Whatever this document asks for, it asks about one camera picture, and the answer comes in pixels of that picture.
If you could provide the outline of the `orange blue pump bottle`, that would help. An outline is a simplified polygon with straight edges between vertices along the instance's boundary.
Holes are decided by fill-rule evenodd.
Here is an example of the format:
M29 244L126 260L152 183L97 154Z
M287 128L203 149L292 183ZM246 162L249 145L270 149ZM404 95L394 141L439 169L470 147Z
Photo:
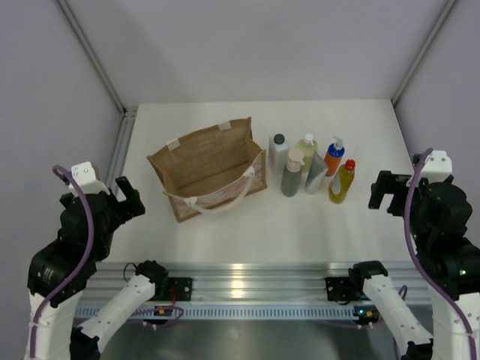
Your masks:
M326 176L333 176L336 173L345 153L344 141L338 136L333 136L333 138L334 142L328 147L324 157L328 167Z

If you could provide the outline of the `yellow-green pump soap bottle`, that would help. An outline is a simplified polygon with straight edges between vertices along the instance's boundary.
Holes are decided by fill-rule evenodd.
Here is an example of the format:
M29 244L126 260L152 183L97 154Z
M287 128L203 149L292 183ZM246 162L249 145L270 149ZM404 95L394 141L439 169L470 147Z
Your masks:
M314 153L318 151L318 143L312 133L306 133L303 139L300 139L295 147L303 151L304 165L302 166L302 172L307 173L314 158Z

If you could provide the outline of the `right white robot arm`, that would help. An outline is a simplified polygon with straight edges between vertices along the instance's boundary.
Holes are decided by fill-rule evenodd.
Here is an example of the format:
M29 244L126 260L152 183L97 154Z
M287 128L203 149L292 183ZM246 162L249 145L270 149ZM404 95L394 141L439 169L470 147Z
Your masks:
M379 261L349 269L350 292L373 303L399 359L478 359L479 248L466 237L473 208L453 183L444 151L429 148L413 165L412 175L380 172L368 207L378 209L386 194L392 196L387 212L403 219L407 251L427 283L433 330L417 320Z

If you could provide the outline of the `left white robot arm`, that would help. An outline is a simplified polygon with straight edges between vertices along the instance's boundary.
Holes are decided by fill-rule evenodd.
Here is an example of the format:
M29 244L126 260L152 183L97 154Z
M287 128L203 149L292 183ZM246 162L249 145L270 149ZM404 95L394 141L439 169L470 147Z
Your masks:
M96 315L74 325L77 305L97 264L110 255L114 232L144 215L138 190L124 176L115 182L120 201L89 161L70 169L55 165L67 185L56 239L32 258L27 287L31 305L25 359L99 359L116 332L138 307L164 298L169 272L155 261L141 262L124 287Z

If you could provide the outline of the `grey bottle beige pump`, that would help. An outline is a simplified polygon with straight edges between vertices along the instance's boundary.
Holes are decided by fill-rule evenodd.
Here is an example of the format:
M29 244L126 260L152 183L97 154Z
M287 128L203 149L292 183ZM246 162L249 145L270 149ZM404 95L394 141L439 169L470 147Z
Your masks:
M293 197L296 195L302 180L304 164L304 152L301 149L294 148L289 151L280 183L280 189L284 196Z

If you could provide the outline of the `translucent grey squeeze tube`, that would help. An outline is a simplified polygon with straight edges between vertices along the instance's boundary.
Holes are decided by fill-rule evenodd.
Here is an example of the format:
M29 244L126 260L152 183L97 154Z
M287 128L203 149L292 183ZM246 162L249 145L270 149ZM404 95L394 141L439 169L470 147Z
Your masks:
M319 190L328 169L328 165L324 159L315 151L304 186L307 194L315 194Z

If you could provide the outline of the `green dish soap red cap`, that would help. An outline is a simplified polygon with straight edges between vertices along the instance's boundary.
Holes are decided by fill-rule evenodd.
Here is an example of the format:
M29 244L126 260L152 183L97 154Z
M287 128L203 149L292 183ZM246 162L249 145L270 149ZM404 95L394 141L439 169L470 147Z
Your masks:
M328 186L328 196L333 203L340 204L346 199L355 178L355 170L356 162L352 159L348 159L339 167Z

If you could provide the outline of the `brown burlap canvas bag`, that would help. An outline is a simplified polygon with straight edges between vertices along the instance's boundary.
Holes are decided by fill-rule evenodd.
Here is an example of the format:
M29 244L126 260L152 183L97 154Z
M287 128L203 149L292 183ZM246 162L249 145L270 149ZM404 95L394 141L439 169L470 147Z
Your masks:
M225 212L267 188L266 151L254 141L251 122L238 118L196 130L147 157L179 223Z

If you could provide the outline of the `white bottle black cap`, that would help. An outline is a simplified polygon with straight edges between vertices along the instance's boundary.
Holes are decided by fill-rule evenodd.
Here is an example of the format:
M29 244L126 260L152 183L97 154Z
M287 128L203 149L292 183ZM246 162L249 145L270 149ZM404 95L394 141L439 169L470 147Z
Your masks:
M268 142L268 165L274 176L283 173L287 164L289 146L286 137L282 133L276 133L270 136Z

